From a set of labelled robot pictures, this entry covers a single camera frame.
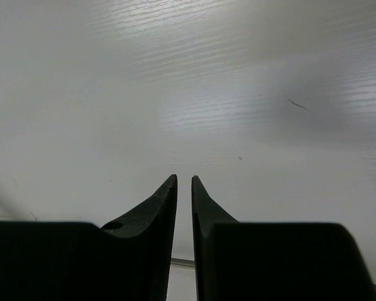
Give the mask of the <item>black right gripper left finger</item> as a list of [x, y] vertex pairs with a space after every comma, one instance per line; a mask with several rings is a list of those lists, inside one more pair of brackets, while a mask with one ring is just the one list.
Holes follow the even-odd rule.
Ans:
[[165, 300], [177, 176], [102, 227], [0, 221], [0, 300]]

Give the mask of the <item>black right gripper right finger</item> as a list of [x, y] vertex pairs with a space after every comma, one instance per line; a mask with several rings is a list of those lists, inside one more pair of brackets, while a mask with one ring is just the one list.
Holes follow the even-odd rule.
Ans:
[[376, 300], [360, 250], [338, 223], [243, 223], [194, 176], [199, 300]]

